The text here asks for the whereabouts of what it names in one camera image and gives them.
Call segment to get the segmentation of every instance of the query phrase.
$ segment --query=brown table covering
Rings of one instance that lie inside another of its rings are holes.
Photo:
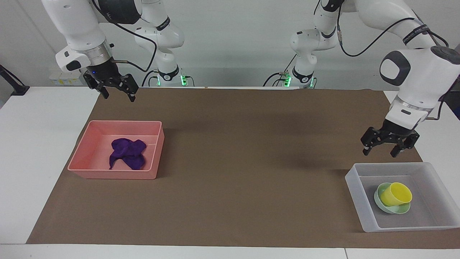
[[[415,150],[392,158],[393,145],[362,154],[388,108],[370,90],[140,89],[135,103],[112,90],[88,121],[162,121],[158,178],[64,169],[28,243],[460,248],[460,229],[363,232],[348,170],[421,161]]]

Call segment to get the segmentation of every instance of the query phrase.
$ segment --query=black clamp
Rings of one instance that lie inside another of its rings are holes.
[[[363,154],[369,155],[373,147],[385,143],[393,143],[396,146],[390,152],[392,157],[397,157],[400,152],[405,149],[414,148],[415,143],[420,138],[420,135],[415,130],[408,130],[409,133],[396,134],[387,129],[387,126],[392,124],[385,120],[384,126],[381,129],[373,127],[368,128],[361,138],[361,143],[364,145]]]
[[[101,93],[104,99],[109,97],[109,92],[105,87],[114,87],[118,90],[126,93],[128,98],[131,102],[136,100],[135,94],[137,93],[139,86],[132,77],[131,74],[127,74],[126,76],[120,76],[116,78],[109,78],[108,80],[102,80],[99,83],[91,76],[91,74],[86,71],[83,74],[83,78],[86,81],[86,84],[90,89],[95,89]]]

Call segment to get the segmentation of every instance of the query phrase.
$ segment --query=purple cloth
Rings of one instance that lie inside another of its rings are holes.
[[[111,170],[118,159],[122,159],[133,170],[140,170],[145,164],[142,152],[147,145],[141,140],[117,139],[112,142],[112,148],[114,151],[109,159]]]

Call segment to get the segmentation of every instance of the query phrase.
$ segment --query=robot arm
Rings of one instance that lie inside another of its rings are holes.
[[[91,89],[108,98],[105,87],[114,87],[125,92],[133,102],[138,85],[132,75],[122,76],[118,72],[88,0],[42,0],[42,3],[67,40],[67,47],[56,54],[59,67],[64,72],[87,68],[84,78]]]
[[[178,48],[184,44],[184,33],[166,14],[162,0],[142,0],[141,18],[152,27],[141,27],[136,33],[152,39],[158,44],[155,62],[158,67],[158,85],[183,86],[187,84],[182,68],[176,62],[171,48]],[[136,43],[151,53],[155,52],[152,44],[142,38],[136,37]]]
[[[380,75],[384,81],[398,86],[399,93],[382,128],[369,128],[361,138],[365,155],[377,145],[394,143],[391,155],[396,157],[414,147],[419,138],[415,127],[426,119],[460,74],[460,55],[436,46],[428,26],[417,19],[403,0],[320,0],[314,18],[316,29],[298,32],[291,39],[299,56],[292,71],[297,79],[293,79],[294,84],[305,86],[312,80],[316,66],[312,51],[341,44],[341,32],[336,27],[340,6],[344,11],[359,12],[360,19],[371,28],[385,30],[394,24],[389,32],[399,36],[409,48],[393,51],[383,59]]]
[[[104,98],[109,96],[105,87],[114,87],[125,92],[133,102],[138,85],[132,75],[122,76],[118,72],[119,61],[113,59],[112,46],[107,44],[98,24],[99,10],[106,22],[134,24],[141,18],[152,24],[152,28],[139,28],[137,33],[157,43],[155,60],[161,78],[165,82],[184,84],[184,78],[177,77],[181,69],[169,50],[183,45],[184,34],[171,23],[161,0],[42,0],[42,3],[67,40],[67,47],[56,54],[59,67],[64,72],[87,68],[84,78],[88,86]],[[156,48],[150,41],[136,37],[136,42],[155,54]]]
[[[313,51],[328,50],[338,45],[337,16],[343,0],[320,0],[315,10],[314,29],[302,30],[291,37],[291,48],[297,53],[291,85],[307,87],[313,80],[317,63]]]

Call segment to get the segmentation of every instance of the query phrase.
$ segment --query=cable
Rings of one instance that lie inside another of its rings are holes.
[[[291,62],[289,62],[289,64],[287,65],[286,69],[284,70],[285,73],[287,72],[287,70],[288,70],[289,66],[292,64],[292,62],[294,61],[295,57],[297,57],[297,54],[294,55],[294,57],[291,59]],[[280,82],[280,80],[281,80],[282,77],[283,77],[283,76],[280,76],[280,79],[277,80],[278,83],[276,84],[276,86],[278,86],[278,84],[279,84],[279,82]]]
[[[18,82],[21,83],[21,85],[26,86],[15,74],[11,73],[6,67],[2,66],[3,70],[5,70],[10,76],[12,76],[14,79],[16,79]]]
[[[135,33],[135,32],[132,32],[132,31],[126,29],[125,27],[123,27],[123,26],[121,26],[121,25],[119,25],[119,24],[117,24],[117,23],[111,22],[109,19],[107,19],[107,17],[104,15],[104,13],[103,13],[102,10],[99,8],[99,6],[97,6],[96,0],[92,0],[92,4],[93,4],[94,7],[96,8],[96,10],[97,10],[100,14],[102,14],[102,15],[105,17],[105,19],[106,19],[109,23],[115,25],[116,27],[118,27],[118,28],[124,30],[125,32],[130,33],[130,34],[132,34],[132,35],[134,35],[134,36],[136,36],[136,37],[139,37],[139,38],[144,39],[144,40],[146,40],[146,41],[150,41],[150,42],[152,42],[152,43],[155,45],[155,50],[153,51],[152,59],[150,60],[150,63],[149,63],[149,66],[147,67],[147,69],[142,69],[140,66],[138,66],[138,65],[136,65],[136,64],[134,64],[134,63],[132,63],[132,62],[129,62],[129,61],[127,62],[127,64],[133,65],[134,67],[136,67],[137,69],[141,70],[142,72],[147,72],[147,71],[149,71],[150,67],[152,66],[153,60],[155,59],[156,51],[157,51],[157,49],[158,49],[157,43],[156,43],[155,41],[153,41],[152,39],[146,38],[146,37],[141,36],[141,35],[139,35],[139,34],[137,34],[137,33]]]
[[[157,72],[156,70],[152,70],[152,71],[148,72],[148,73],[144,76],[144,80],[142,81],[141,87],[144,87],[145,81],[147,81],[147,78],[150,76],[150,74],[151,74],[151,73],[156,73],[156,72]]]
[[[150,80],[152,80],[152,78],[156,78],[156,79],[158,79],[158,77],[157,77],[157,76],[153,76],[153,77],[149,78],[149,87],[150,87]]]
[[[312,80],[315,80],[315,84],[313,85],[313,89],[316,88],[316,84],[318,83],[318,78],[314,77]]]
[[[443,98],[441,99],[441,104],[439,105],[439,109],[437,111],[437,117],[436,118],[433,118],[433,117],[428,117],[426,118],[426,120],[439,120],[441,119],[441,110],[443,108],[443,104],[446,102],[446,96],[451,93],[452,89],[460,82],[460,77],[458,77],[454,84],[449,88],[449,90],[446,92],[445,95],[443,95]]]
[[[391,28],[393,28],[394,26],[396,26],[398,23],[400,22],[403,22],[403,21],[407,21],[407,20],[415,20],[415,18],[413,17],[407,17],[407,18],[403,18],[395,23],[393,23],[392,25],[390,25],[390,27],[386,28],[377,38],[375,38],[375,40],[369,44],[369,46],[367,48],[365,48],[363,51],[361,51],[360,53],[356,54],[356,55],[352,55],[352,54],[348,54],[344,47],[343,47],[343,43],[342,43],[342,31],[340,30],[340,12],[342,11],[342,5],[340,5],[339,7],[339,16],[337,16],[337,31],[338,31],[338,36],[339,36],[339,43],[340,43],[340,48],[342,49],[343,53],[345,53],[345,55],[349,56],[349,57],[357,57],[361,54],[363,54],[364,52],[366,52],[370,47],[372,47],[372,45],[377,42],[382,36],[383,34],[385,34],[387,31],[389,31]]]
[[[269,76],[269,77],[267,78],[267,80],[265,81],[265,83],[264,83],[264,85],[263,85],[262,87],[264,87],[265,85],[267,85],[268,81],[269,81],[272,77],[275,77],[275,76],[278,76],[278,75],[280,75],[280,72],[275,73],[275,74]]]
[[[415,16],[417,17],[417,19],[418,19],[421,23],[423,23],[423,21],[422,21],[422,19],[420,18],[420,16],[419,16],[413,9],[412,9],[412,11],[414,12],[414,14],[415,14]],[[430,35],[431,39],[434,41],[434,43],[435,43],[436,45],[439,46],[439,45],[440,45],[439,42],[437,42],[437,40],[433,37],[433,35],[431,35],[431,34],[429,34],[429,35]]]
[[[444,38],[442,38],[441,36],[439,36],[438,34],[432,32],[432,31],[430,31],[430,30],[428,31],[428,33],[429,33],[430,35],[433,35],[433,36],[435,36],[436,38],[440,39],[442,42],[444,42],[444,44],[446,45],[446,47],[449,47],[449,43],[447,42],[447,40],[445,40]]]
[[[277,84],[276,82],[279,83],[279,82],[281,82],[281,81],[285,82],[284,79],[277,79],[277,80],[275,80],[275,81],[273,82],[273,84],[272,84],[271,86],[274,87],[275,84],[276,84],[276,86],[278,86],[278,84]]]
[[[321,3],[321,0],[319,0],[318,3],[316,4],[316,8],[315,8],[315,11],[313,12],[313,15],[316,14],[316,11],[318,10],[319,3]]]
[[[192,82],[193,82],[193,87],[195,87],[195,80],[193,79],[193,77],[191,77],[191,76],[186,76],[185,78],[191,78],[191,79],[192,79]]]

